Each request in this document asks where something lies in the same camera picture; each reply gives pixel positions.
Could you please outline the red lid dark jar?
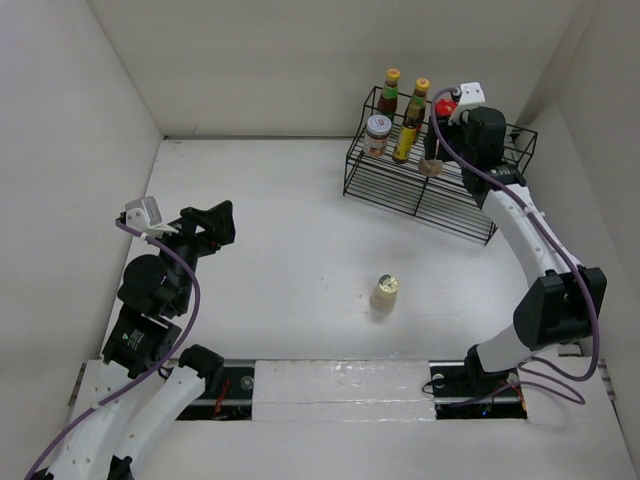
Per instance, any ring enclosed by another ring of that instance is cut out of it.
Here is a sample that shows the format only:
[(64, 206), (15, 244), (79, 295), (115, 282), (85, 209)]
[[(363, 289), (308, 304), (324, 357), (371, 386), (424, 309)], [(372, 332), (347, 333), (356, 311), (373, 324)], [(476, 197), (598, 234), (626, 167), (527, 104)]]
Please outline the red lid dark jar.
[(457, 102), (452, 99), (449, 99), (449, 98), (439, 99), (435, 103), (436, 116), (448, 118), (455, 111), (456, 107), (457, 107)]

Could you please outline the pink cap spice shaker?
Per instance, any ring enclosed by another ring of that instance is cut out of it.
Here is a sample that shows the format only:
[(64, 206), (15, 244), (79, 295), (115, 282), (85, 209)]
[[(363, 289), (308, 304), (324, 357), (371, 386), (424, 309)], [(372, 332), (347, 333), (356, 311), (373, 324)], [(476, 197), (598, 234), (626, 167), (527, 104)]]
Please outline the pink cap spice shaker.
[(433, 178), (441, 174), (444, 162), (438, 159), (422, 157), (418, 162), (418, 171), (425, 177)]

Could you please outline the red green sauce bottle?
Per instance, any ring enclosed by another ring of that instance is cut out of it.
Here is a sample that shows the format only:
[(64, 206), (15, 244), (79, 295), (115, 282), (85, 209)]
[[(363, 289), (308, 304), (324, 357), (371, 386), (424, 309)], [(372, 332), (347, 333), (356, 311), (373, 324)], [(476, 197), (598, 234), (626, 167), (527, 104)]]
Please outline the red green sauce bottle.
[(427, 92), (430, 87), (430, 81), (427, 78), (418, 78), (415, 82), (415, 88), (412, 97), (407, 105), (405, 115), (414, 120), (416, 134), (422, 129), (427, 105)]

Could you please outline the small yellow brown bottle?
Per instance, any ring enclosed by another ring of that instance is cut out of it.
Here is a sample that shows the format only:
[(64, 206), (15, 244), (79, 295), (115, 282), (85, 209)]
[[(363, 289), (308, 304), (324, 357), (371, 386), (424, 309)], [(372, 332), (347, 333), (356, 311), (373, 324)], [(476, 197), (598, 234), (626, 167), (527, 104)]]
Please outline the small yellow brown bottle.
[(421, 123), (417, 118), (406, 117), (404, 119), (392, 153), (392, 160), (396, 164), (404, 164), (408, 161), (411, 148), (416, 140), (418, 128), (420, 126)]

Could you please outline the green label sauce bottle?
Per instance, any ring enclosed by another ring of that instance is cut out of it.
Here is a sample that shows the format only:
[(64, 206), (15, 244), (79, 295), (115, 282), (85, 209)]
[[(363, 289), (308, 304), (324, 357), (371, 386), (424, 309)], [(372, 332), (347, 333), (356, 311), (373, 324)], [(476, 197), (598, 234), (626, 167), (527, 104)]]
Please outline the green label sauce bottle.
[(394, 118), (397, 110), (398, 81), (400, 77), (401, 73), (396, 68), (391, 68), (387, 71), (385, 82), (376, 105), (377, 112), (388, 117), (390, 120)]

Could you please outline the white lid glass jar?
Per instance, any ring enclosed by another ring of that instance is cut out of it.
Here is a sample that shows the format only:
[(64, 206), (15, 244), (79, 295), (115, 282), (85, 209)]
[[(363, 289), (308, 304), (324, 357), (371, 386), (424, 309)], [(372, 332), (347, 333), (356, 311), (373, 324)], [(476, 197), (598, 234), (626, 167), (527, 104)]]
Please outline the white lid glass jar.
[(363, 151), (372, 157), (382, 156), (387, 148), (392, 121), (385, 115), (372, 115), (366, 123)]

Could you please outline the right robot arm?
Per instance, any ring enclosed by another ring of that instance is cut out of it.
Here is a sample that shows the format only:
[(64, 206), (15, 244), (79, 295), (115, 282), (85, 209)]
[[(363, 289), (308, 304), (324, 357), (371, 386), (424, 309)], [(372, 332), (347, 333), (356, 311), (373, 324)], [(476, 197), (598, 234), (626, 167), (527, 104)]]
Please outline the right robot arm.
[(585, 374), (550, 368), (560, 374), (556, 382), (563, 387), (590, 379), (599, 361), (605, 274), (598, 267), (586, 267), (561, 244), (519, 168), (504, 160), (504, 114), (484, 106), (465, 108), (460, 101), (446, 112), (443, 105), (437, 100), (431, 106), (425, 150), (460, 166), (464, 187), (502, 232), (520, 262), (528, 290), (514, 310), (511, 326), (472, 346), (461, 371), (440, 383), (460, 389), (469, 403), (478, 403), (513, 387), (510, 375), (537, 361), (538, 352), (585, 338), (593, 348)]

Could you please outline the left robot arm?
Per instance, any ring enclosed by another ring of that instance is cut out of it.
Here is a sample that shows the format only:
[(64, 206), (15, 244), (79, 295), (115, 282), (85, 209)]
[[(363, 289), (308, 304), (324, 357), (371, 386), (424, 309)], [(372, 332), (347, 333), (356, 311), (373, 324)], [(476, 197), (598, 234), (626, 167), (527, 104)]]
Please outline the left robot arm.
[(157, 248), (125, 268), (122, 306), (104, 344), (90, 407), (45, 448), (29, 479), (134, 479), (142, 460), (196, 398), (222, 387), (224, 360), (183, 345), (201, 303), (198, 261), (234, 242), (233, 204), (187, 207), (163, 221), (154, 197), (125, 205), (116, 226)]

